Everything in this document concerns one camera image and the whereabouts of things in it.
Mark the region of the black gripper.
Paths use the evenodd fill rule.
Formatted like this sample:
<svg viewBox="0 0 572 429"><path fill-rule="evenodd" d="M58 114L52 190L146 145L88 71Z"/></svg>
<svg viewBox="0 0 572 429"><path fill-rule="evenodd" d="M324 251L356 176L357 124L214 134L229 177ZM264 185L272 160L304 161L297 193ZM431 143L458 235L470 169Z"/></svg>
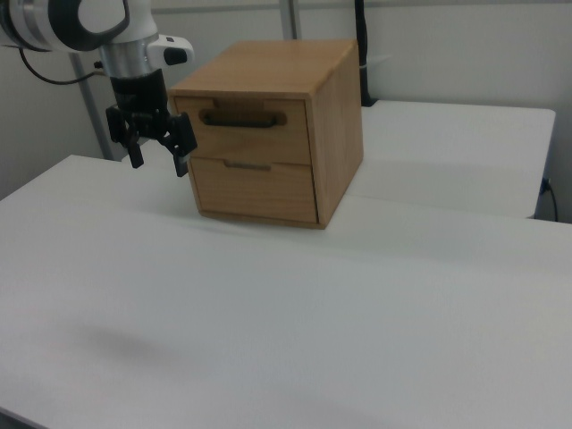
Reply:
<svg viewBox="0 0 572 429"><path fill-rule="evenodd" d="M115 104L105 110L113 142L127 149L133 168L144 159L139 140L154 139L172 155L178 177L188 173L187 156L198 143L186 114L171 114L161 71L137 78L112 78Z"/></svg>

